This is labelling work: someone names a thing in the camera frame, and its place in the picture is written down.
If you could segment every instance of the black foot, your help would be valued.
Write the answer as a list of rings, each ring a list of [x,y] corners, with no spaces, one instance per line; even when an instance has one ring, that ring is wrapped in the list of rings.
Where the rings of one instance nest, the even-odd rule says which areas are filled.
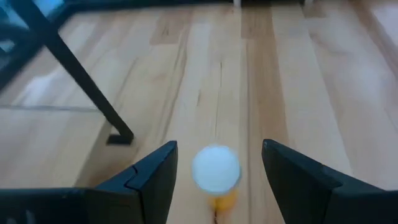
[[[107,145],[129,146],[129,145],[131,145],[133,139],[134,139],[134,135],[125,137],[120,134],[111,134],[111,135],[109,135],[109,138],[108,138],[108,141],[106,142],[106,144]]]

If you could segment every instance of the hardwood floor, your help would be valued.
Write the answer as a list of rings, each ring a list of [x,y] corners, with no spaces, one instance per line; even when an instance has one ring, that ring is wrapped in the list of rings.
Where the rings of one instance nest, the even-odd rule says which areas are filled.
[[[213,223],[190,164],[216,142],[239,154],[243,173],[238,203],[218,223],[283,223],[260,157],[272,138],[398,189],[396,7],[322,0],[77,15],[61,35],[136,140],[104,146],[114,130],[43,50],[0,95],[0,187],[92,186],[176,139],[168,223]]]

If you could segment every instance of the floor plank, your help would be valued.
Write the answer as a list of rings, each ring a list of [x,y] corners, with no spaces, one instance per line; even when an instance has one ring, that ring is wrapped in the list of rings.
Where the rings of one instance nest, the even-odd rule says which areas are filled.
[[[0,110],[0,187],[74,186],[104,123],[97,112]]]
[[[353,9],[340,6],[324,2],[327,18],[308,24],[317,60],[353,175],[396,189],[396,78]]]

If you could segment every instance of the wooden floor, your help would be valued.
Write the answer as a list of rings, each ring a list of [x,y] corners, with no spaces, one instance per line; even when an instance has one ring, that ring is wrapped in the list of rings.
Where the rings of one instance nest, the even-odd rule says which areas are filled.
[[[104,146],[114,130],[43,50],[0,95],[0,187],[93,186],[176,139],[168,223],[213,223],[190,163],[216,142],[243,172],[218,223],[283,223],[260,157],[272,138],[398,189],[397,19],[393,0],[79,14],[61,35],[134,145]]]

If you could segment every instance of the orange object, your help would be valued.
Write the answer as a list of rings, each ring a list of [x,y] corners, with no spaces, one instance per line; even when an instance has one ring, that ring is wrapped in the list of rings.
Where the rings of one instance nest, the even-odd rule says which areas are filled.
[[[235,205],[237,197],[238,191],[233,189],[226,195],[210,197],[210,205],[218,212],[227,211]]]

